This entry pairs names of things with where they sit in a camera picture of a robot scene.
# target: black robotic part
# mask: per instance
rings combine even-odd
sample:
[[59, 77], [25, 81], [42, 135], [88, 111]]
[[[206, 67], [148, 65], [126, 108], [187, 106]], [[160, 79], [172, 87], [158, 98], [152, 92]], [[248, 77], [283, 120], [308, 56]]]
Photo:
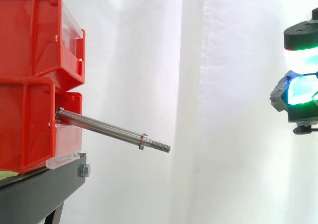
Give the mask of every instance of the black robotic part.
[[312, 126], [299, 126], [294, 129], [295, 135], [306, 135], [312, 132]]
[[[312, 19], [318, 20], [318, 8], [312, 11]], [[311, 49], [318, 46], [318, 23], [301, 22], [284, 31], [284, 47], [287, 50]]]

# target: white curtain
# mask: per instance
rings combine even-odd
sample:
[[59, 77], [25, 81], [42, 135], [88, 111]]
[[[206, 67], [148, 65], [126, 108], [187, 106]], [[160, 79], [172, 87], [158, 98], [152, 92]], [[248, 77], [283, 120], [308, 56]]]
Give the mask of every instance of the white curtain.
[[170, 223], [315, 224], [318, 139], [269, 94], [318, 0], [183, 0]]

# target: metal frame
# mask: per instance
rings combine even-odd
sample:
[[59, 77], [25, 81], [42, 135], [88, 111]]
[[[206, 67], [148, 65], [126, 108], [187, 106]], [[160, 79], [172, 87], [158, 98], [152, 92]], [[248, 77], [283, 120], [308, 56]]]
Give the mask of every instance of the metal frame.
[[58, 224], [63, 202], [85, 183], [80, 159], [54, 170], [42, 169], [0, 181], [0, 223]]

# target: metal rod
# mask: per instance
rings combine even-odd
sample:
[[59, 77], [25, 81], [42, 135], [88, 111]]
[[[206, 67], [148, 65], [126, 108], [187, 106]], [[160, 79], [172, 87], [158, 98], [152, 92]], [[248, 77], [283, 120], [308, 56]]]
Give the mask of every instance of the metal rod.
[[169, 153], [170, 146], [148, 139], [148, 134], [138, 134], [123, 128], [113, 126], [71, 111], [59, 108], [56, 112], [56, 119], [67, 122], [71, 125], [81, 127], [90, 131], [110, 136], [115, 139], [125, 141], [139, 146], [143, 150], [144, 147], [151, 147]]

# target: green tape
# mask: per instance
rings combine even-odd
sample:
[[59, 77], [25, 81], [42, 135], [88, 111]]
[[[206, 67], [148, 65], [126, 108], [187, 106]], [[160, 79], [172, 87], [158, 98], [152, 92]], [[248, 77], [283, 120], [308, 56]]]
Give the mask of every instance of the green tape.
[[11, 172], [11, 171], [0, 171], [0, 180], [8, 178], [8, 177], [14, 177], [17, 176], [19, 173]]

